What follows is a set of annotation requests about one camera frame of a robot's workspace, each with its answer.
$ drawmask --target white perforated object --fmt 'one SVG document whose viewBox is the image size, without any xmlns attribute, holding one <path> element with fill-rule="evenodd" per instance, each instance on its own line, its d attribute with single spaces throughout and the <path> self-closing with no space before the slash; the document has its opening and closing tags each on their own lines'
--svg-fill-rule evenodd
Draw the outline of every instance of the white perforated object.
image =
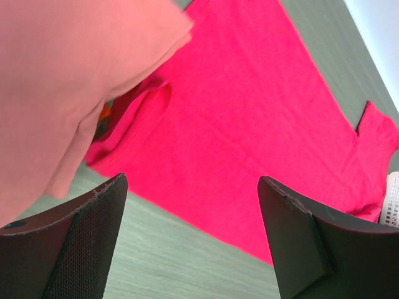
<svg viewBox="0 0 399 299">
<path fill-rule="evenodd" d="M 387 178 L 387 194 L 382 206 L 380 224 L 399 227 L 399 171 Z"/>
</svg>

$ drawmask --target black plastic part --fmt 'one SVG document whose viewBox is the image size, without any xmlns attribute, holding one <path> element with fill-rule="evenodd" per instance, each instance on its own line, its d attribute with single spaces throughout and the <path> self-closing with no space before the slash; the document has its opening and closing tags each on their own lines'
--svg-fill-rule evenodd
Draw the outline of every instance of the black plastic part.
<svg viewBox="0 0 399 299">
<path fill-rule="evenodd" d="M 120 174 L 0 229 L 0 298 L 102 298 L 126 195 Z"/>
<path fill-rule="evenodd" d="M 261 178 L 282 299 L 398 299 L 399 229 L 363 221 Z"/>
</svg>

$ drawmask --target red blanket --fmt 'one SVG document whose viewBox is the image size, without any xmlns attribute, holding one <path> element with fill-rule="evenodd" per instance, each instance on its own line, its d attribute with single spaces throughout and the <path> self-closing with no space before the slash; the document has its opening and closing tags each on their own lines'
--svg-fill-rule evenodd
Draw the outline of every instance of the red blanket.
<svg viewBox="0 0 399 299">
<path fill-rule="evenodd" d="M 277 0 L 187 11 L 193 40 L 115 101 L 89 166 L 125 172 L 132 192 L 267 263 L 260 176 L 375 221 L 394 123 L 369 103 L 352 129 Z"/>
</svg>

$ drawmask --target red cloth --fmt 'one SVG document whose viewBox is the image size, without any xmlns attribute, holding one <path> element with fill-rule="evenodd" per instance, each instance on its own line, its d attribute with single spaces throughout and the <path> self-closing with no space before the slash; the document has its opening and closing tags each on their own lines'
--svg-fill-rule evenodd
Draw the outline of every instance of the red cloth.
<svg viewBox="0 0 399 299">
<path fill-rule="evenodd" d="M 267 263 L 260 176 L 375 221 L 394 123 L 369 103 L 352 129 L 277 0 L 196 0 L 188 14 L 193 40 L 115 101 L 89 166 Z"/>
</svg>

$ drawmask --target pink fabric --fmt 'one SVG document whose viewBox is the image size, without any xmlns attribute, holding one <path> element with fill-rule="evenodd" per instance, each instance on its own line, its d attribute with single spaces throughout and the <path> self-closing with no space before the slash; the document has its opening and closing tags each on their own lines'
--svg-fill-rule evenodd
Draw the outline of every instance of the pink fabric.
<svg viewBox="0 0 399 299">
<path fill-rule="evenodd" d="M 193 40 L 116 100 L 89 166 L 267 263 L 260 176 L 375 221 L 394 123 L 368 103 L 352 129 L 277 0 L 196 0 L 188 14 Z"/>
<path fill-rule="evenodd" d="M 41 194 L 64 197 L 104 100 L 187 43 L 170 0 L 0 2 L 0 226 Z"/>
</svg>

